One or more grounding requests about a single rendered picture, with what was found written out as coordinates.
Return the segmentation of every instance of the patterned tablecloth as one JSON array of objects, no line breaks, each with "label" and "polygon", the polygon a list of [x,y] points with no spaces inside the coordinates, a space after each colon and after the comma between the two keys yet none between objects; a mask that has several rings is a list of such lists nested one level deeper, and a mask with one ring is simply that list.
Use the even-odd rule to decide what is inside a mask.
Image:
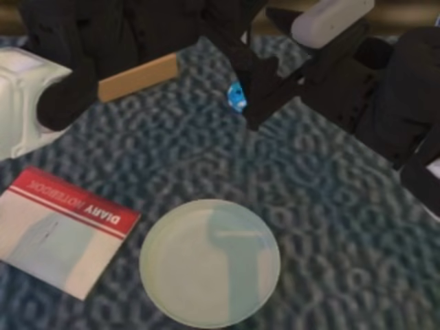
[{"label": "patterned tablecloth", "polygon": [[[284,38],[255,48],[280,56],[283,74],[303,61]],[[233,329],[439,329],[440,224],[389,165],[297,100],[246,132],[225,97],[234,74],[206,41],[180,67],[179,79],[96,104],[53,145],[0,163],[0,192],[31,164],[143,214],[85,302],[0,263],[0,330],[187,329],[146,296],[138,256],[155,221],[203,198],[261,215],[282,254],[275,294]]]}]

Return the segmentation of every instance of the wooden block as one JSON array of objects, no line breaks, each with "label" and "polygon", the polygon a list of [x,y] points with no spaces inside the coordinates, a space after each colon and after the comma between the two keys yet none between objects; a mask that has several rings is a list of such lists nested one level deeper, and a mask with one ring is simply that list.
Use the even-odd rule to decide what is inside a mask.
[{"label": "wooden block", "polygon": [[100,81],[99,99],[109,102],[178,75],[176,54],[170,54]]}]

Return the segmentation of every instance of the blue object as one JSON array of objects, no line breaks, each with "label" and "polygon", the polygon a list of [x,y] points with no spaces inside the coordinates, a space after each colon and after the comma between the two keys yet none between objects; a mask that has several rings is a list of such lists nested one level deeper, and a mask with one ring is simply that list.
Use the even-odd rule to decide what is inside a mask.
[{"label": "blue object", "polygon": [[238,113],[242,113],[248,102],[239,82],[234,82],[228,90],[229,105]]}]

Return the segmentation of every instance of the red and white notebook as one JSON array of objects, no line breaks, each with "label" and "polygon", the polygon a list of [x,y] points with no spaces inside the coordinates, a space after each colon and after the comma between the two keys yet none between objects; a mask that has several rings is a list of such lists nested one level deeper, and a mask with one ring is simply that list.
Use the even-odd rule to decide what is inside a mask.
[{"label": "red and white notebook", "polygon": [[0,260],[84,300],[139,217],[28,168],[0,197]]}]

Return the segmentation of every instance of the plate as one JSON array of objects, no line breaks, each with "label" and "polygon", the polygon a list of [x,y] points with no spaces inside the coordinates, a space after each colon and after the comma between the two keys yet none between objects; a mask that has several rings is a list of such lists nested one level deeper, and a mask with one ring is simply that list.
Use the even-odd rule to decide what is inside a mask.
[{"label": "plate", "polygon": [[275,290],[278,245],[264,221],[216,199],[162,217],[140,253],[142,284],[159,310],[190,327],[228,327],[253,315]]}]

